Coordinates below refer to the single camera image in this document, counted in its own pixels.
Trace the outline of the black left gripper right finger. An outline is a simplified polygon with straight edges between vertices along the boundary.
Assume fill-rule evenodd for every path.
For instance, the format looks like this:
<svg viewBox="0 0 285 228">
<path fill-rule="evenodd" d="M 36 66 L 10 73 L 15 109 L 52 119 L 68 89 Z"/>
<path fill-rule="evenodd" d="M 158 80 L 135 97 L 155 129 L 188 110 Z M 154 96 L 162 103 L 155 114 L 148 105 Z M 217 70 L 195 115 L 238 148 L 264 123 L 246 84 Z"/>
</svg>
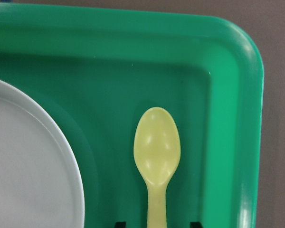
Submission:
<svg viewBox="0 0 285 228">
<path fill-rule="evenodd" d="M 198 221 L 190 222 L 190 228 L 202 228 L 202 224 Z"/>
</svg>

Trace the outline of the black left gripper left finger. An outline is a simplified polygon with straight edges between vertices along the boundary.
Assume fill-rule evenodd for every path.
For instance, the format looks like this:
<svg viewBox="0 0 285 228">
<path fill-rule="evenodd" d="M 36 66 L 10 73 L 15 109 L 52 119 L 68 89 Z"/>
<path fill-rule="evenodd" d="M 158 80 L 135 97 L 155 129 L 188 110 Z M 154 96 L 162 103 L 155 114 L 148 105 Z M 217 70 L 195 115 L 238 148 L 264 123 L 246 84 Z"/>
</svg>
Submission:
<svg viewBox="0 0 285 228">
<path fill-rule="evenodd" d="M 115 223 L 114 228 L 126 228 L 126 222 L 125 221 L 118 221 Z"/>
</svg>

